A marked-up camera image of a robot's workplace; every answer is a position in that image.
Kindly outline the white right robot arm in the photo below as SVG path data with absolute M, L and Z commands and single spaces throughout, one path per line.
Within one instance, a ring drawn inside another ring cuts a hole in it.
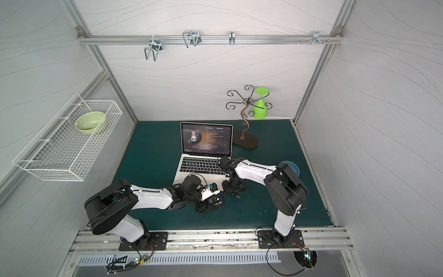
M 237 197 L 246 190 L 247 180 L 266 187 L 278 209 L 273 227 L 274 240 L 281 246 L 288 243 L 294 234 L 296 215 L 305 206 L 309 195 L 308 188 L 299 178 L 298 166 L 290 161 L 280 162 L 277 166 L 266 166 L 227 156 L 221 157 L 218 165 L 226 176 L 222 188 L 227 195 Z

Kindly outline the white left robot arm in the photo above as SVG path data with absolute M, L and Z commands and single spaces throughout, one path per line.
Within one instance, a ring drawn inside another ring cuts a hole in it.
M 222 207 L 224 198 L 215 183 L 190 174 L 181 183 L 162 189 L 138 187 L 120 179 L 86 200 L 84 208 L 93 234 L 113 233 L 125 242 L 144 247 L 151 242 L 151 235 L 143 221 L 129 215 L 130 211 L 176 210 L 189 205 L 204 214 Z

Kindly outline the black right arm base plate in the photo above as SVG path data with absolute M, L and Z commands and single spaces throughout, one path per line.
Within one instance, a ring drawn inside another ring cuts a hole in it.
M 300 230 L 292 230 L 284 237 L 275 230 L 256 230 L 258 247 L 260 249 L 299 249 L 305 247 Z

